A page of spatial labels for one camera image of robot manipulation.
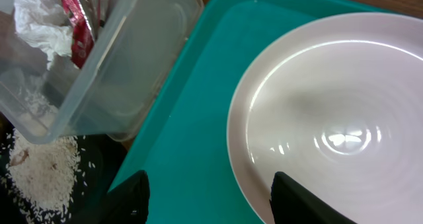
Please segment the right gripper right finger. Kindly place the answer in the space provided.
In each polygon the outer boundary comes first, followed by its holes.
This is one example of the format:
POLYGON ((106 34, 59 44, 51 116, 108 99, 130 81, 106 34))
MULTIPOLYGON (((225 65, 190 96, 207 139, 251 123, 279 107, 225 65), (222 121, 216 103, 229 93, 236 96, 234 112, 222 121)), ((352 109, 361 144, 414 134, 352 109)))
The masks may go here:
POLYGON ((280 171, 274 175, 270 206, 275 224, 356 224, 280 171))

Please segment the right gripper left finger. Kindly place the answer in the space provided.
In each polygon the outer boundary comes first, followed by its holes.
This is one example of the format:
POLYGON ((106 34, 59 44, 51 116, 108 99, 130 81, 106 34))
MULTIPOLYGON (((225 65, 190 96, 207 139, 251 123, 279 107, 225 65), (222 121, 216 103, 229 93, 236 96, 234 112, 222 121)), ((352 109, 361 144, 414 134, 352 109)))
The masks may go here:
POLYGON ((149 215, 148 175, 139 170, 70 219, 70 224, 145 224, 149 215))

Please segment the white rice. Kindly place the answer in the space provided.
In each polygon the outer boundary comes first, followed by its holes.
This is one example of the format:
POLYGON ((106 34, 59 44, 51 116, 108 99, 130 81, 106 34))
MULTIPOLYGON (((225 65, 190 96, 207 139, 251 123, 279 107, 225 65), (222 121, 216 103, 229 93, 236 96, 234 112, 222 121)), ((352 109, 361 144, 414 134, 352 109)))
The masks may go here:
POLYGON ((38 213, 68 208, 81 162, 77 136, 61 137, 37 145, 13 129, 14 147, 9 151, 7 177, 18 195, 38 213))

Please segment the white napkin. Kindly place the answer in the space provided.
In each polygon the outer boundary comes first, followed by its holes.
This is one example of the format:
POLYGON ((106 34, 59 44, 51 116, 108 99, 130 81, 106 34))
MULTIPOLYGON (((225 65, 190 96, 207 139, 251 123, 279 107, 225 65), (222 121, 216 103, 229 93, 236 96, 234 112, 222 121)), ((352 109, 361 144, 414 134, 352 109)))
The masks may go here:
POLYGON ((73 28, 63 7, 54 0, 14 0, 17 36, 47 56, 50 70, 58 57, 71 55, 73 28))

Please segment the red snack wrapper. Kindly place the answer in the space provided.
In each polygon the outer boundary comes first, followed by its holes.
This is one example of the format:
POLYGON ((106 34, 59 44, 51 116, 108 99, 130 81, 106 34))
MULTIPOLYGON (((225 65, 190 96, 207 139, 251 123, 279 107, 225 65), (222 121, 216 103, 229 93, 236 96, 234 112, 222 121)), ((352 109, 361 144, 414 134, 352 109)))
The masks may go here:
POLYGON ((71 61, 83 68, 105 25, 109 0, 59 0, 73 28, 71 61))

